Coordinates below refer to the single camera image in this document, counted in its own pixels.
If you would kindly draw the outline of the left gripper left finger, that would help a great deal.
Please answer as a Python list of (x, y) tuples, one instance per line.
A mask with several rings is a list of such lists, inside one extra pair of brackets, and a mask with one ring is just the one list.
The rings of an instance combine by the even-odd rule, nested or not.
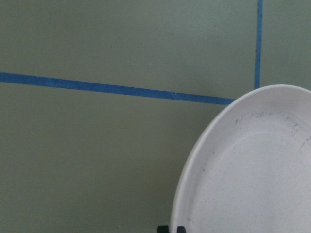
[(168, 225), (160, 225), (157, 227), (157, 233), (169, 233)]

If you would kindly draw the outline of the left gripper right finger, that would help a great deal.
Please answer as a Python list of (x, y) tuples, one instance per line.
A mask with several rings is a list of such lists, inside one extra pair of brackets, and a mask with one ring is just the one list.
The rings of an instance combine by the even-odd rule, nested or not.
[(185, 226), (177, 226), (176, 232), (177, 233), (186, 233)]

